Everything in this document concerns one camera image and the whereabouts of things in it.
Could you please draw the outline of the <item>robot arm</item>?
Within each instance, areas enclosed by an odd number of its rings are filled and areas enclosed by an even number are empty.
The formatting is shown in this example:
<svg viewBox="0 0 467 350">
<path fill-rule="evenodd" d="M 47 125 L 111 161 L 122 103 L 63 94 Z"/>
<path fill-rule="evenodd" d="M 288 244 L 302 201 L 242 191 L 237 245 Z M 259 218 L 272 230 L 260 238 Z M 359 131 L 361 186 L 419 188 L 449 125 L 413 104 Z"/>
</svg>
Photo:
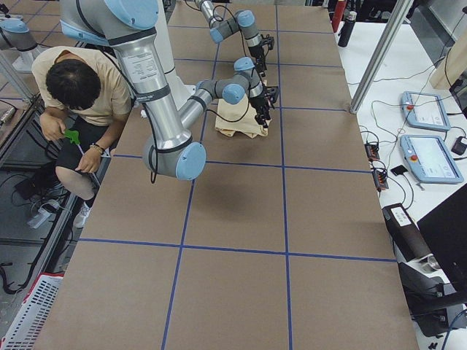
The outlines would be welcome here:
<svg viewBox="0 0 467 350">
<path fill-rule="evenodd" d="M 220 43 L 239 32 L 250 56 L 235 62 L 232 78 L 200 82 L 194 94 L 177 106 L 168 72 L 159 59 L 161 54 L 171 52 L 169 41 L 156 39 L 157 23 L 166 23 L 160 1 L 61 1 L 60 5 L 61 28 L 66 36 L 115 51 L 122 75 L 149 119 L 152 136 L 144 146 L 143 160 L 155 175 L 180 180 L 200 175 L 206 150 L 193 140 L 190 127 L 215 99 L 237 104 L 247 97 L 256 111 L 257 124 L 268 125 L 269 110 L 279 91 L 262 81 L 266 70 L 263 46 L 272 48 L 274 40 L 260 34 L 251 11 L 240 10 L 224 19 L 212 2 L 196 2 L 213 41 Z"/>
<path fill-rule="evenodd" d="M 210 36 L 216 44 L 221 43 L 224 39 L 237 32 L 243 35 L 250 55 L 254 58 L 258 74 L 265 77 L 267 67 L 263 47 L 266 45 L 268 50 L 272 50 L 274 48 L 274 38 L 260 34 L 252 11 L 239 10 L 230 18 L 224 19 L 217 13 L 211 1 L 198 0 L 195 1 L 195 4 L 206 19 Z"/>
</svg>

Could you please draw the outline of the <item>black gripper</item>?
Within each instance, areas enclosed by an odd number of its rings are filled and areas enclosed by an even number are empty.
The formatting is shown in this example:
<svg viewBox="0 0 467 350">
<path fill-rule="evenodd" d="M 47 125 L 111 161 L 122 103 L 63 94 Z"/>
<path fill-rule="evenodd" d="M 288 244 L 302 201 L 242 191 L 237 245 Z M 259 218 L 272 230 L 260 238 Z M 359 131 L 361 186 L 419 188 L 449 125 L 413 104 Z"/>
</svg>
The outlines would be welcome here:
<svg viewBox="0 0 467 350">
<path fill-rule="evenodd" d="M 248 50 L 250 55 L 254 59 L 255 67 L 257 71 L 266 71 L 266 56 L 261 44 L 249 46 Z"/>
<path fill-rule="evenodd" d="M 269 114 L 271 102 L 267 94 L 250 98 L 250 105 L 256 111 L 255 120 L 257 124 L 266 124 L 271 119 Z"/>
</svg>

